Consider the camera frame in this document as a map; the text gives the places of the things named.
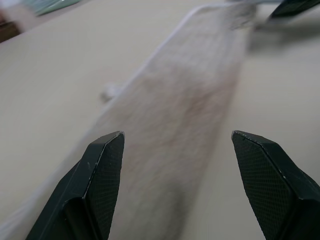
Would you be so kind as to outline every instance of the textured rubber pad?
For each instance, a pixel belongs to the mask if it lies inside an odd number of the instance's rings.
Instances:
[[[107,240],[122,168],[124,134],[92,142],[60,180],[27,240]]]
[[[234,131],[245,193],[267,240],[320,239],[320,187],[283,149],[262,136]]]

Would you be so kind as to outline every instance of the white table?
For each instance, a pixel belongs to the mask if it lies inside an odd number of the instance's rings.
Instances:
[[[190,9],[208,2],[95,0],[0,44],[0,223],[92,124],[104,84],[129,79]],[[242,186],[234,129],[278,142],[320,183],[319,19],[316,10],[253,35],[259,47],[244,64],[185,239],[264,239]]]

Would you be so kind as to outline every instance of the beige tabletop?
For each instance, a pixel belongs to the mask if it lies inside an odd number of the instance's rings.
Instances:
[[[208,2],[94,0],[0,44],[0,223],[92,124],[104,85],[129,79],[187,12]],[[242,186],[234,129],[278,142],[320,183],[319,20],[315,10],[253,34],[185,239],[264,239]]]

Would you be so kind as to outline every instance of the blurred object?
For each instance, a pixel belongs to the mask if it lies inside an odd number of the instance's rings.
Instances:
[[[20,30],[14,22],[6,21],[4,11],[0,9],[0,43],[15,37],[20,33]]]
[[[270,15],[270,20],[295,17],[320,4],[320,0],[284,0]]]
[[[101,97],[105,102],[107,102],[117,96],[122,88],[122,86],[117,84],[106,84],[103,92],[101,93]]]
[[[76,4],[81,0],[22,0],[35,15],[40,16]]]
[[[91,2],[91,0],[81,0],[78,2],[78,4],[62,8],[59,11],[53,11],[50,14],[45,14],[41,17],[35,16],[34,13],[30,11],[29,8],[23,3],[18,3],[6,7],[5,15],[8,16],[8,19],[18,23],[19,29],[21,29],[23,32],[26,32],[89,2]]]
[[[3,11],[0,9],[0,25],[2,25],[5,22],[5,16]]]

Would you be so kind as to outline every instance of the table surface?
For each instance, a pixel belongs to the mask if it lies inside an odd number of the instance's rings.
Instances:
[[[0,44],[0,223],[58,166],[102,107],[193,7],[208,0],[94,0]],[[275,6],[263,6],[265,18]],[[252,35],[184,239],[264,239],[232,130],[279,143],[320,183],[320,12]]]

